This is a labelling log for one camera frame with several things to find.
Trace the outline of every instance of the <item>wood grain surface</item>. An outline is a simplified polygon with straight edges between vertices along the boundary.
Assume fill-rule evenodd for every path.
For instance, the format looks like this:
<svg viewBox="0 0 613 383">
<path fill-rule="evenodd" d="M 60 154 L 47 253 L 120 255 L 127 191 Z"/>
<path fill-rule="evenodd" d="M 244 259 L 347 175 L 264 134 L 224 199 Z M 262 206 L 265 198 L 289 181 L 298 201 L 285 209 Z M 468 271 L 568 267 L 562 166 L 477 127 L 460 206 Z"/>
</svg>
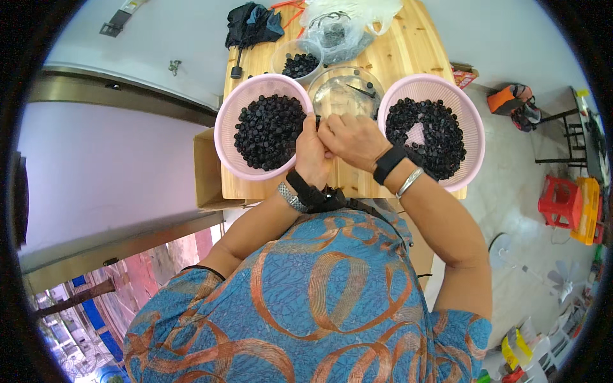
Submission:
<svg viewBox="0 0 613 383">
<path fill-rule="evenodd" d="M 378 36 L 355 60 L 340 65 L 353 65 L 368 70 L 381 82 L 385 91 L 399 79 L 418 73 L 438 75 L 453 83 L 449 58 L 424 5 L 416 0 L 403 0 L 403 3 L 404 7 L 394 17 L 392 26 L 383 36 Z M 284 6 L 279 8 L 279 11 L 283 26 L 298 9 Z M 261 43 L 251 50 L 244 50 L 240 61 L 243 77 L 238 80 L 230 78 L 230 71 L 236 65 L 238 57 L 238 50 L 235 47 L 231 48 L 226 69 L 224 97 L 227 97 L 249 75 L 256 76 L 270 72 L 272 54 L 281 44 L 295 39 L 300 28 L 298 17 L 285 28 L 285 35 L 277 42 Z M 222 165 L 223 197 L 226 199 L 266 199 L 276 191 L 276 187 L 283 178 L 284 176 L 267 181 L 241 180 Z M 342 188 L 346 197 L 393 197 L 386 188 L 374 181 L 371 174 L 355 169 L 338 158 L 335 159 L 328 185 L 333 188 Z M 466 188 L 452 194 L 458 199 L 464 199 Z"/>
</svg>

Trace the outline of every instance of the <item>hand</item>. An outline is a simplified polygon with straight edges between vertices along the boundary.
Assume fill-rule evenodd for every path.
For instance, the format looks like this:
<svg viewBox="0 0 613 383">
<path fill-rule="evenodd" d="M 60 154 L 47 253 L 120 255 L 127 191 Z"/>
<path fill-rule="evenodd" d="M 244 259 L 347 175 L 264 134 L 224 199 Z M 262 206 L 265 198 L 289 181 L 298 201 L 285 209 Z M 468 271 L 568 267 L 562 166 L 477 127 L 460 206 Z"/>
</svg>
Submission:
<svg viewBox="0 0 613 383">
<path fill-rule="evenodd" d="M 330 151 L 358 169 L 373 173 L 376 162 L 392 148 L 372 119 L 349 113 L 319 123 L 318 137 Z"/>
<path fill-rule="evenodd" d="M 296 140 L 296 172 L 306 183 L 322 190 L 332 169 L 332 157 L 332 153 L 326 153 L 324 144 L 317 136 L 315 115 L 309 113 L 302 123 L 302 133 Z"/>
</svg>

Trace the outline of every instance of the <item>blue patterned shirt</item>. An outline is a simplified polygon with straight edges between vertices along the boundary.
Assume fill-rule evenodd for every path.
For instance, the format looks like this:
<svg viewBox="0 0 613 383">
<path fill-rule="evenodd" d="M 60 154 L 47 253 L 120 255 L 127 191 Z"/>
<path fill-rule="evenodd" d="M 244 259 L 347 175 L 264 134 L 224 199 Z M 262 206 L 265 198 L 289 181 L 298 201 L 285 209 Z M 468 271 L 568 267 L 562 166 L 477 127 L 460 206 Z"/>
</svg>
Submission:
<svg viewBox="0 0 613 383">
<path fill-rule="evenodd" d="M 136 382 L 469 382 L 491 332 L 428 313 L 386 202 L 301 216 L 227 279 L 194 267 L 139 312 L 124 342 Z"/>
</svg>

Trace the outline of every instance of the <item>person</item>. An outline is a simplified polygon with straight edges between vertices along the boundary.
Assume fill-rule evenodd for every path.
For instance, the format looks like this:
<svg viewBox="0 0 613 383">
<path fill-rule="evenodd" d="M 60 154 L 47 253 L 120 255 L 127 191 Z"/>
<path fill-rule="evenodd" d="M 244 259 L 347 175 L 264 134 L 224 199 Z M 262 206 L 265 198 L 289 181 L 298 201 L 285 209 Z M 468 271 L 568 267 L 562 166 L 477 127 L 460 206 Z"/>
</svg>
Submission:
<svg viewBox="0 0 613 383">
<path fill-rule="evenodd" d="M 365 117 L 309 114 L 296 172 L 323 189 L 332 155 L 373 173 L 392 145 Z M 417 167 L 384 179 L 396 194 Z M 247 211 L 209 255 L 171 279 L 124 342 L 136 382 L 469 382 L 491 332 L 489 257 L 477 224 L 426 174 L 400 203 L 445 262 L 428 312 L 406 222 L 342 208 L 300 214 L 280 192 Z"/>
</svg>

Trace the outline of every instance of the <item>red box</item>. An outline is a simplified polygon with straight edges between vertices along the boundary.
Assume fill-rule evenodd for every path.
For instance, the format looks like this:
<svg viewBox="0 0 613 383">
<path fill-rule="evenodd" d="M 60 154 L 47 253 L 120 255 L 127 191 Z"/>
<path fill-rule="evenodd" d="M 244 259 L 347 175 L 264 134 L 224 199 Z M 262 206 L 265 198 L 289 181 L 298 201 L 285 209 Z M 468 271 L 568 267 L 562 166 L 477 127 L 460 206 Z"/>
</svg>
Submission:
<svg viewBox="0 0 613 383">
<path fill-rule="evenodd" d="M 453 71 L 455 84 L 464 89 L 473 80 L 479 77 L 479 72 L 470 65 L 451 63 L 451 71 Z"/>
</svg>

